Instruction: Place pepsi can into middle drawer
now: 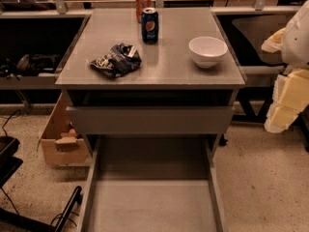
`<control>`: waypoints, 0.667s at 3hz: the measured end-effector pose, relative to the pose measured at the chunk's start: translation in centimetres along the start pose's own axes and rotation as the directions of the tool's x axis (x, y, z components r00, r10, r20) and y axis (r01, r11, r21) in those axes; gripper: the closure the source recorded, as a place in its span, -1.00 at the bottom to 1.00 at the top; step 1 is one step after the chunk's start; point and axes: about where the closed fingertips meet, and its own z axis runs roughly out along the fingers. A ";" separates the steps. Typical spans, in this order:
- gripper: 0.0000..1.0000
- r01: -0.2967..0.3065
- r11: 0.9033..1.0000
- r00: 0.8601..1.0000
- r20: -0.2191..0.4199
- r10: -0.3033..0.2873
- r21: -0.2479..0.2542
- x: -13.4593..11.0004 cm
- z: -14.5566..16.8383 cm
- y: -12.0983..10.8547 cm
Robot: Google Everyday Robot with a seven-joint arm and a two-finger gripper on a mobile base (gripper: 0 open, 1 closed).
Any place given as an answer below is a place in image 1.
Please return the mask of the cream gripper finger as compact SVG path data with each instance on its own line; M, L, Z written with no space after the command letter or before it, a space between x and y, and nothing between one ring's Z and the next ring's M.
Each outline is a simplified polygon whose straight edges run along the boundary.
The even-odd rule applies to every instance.
M261 49L270 53L280 51L282 49L282 39L285 31L285 28L276 31L263 42Z
M288 75L279 74L267 112L266 131L280 133L286 130L308 105L309 71L299 69Z

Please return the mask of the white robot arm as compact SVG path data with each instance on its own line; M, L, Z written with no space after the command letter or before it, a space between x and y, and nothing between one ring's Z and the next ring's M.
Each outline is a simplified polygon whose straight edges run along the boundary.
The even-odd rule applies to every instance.
M278 30L261 46L266 52L280 51L287 64L275 80L273 102L267 112L265 129L286 130L309 105L309 1L296 12L285 28Z

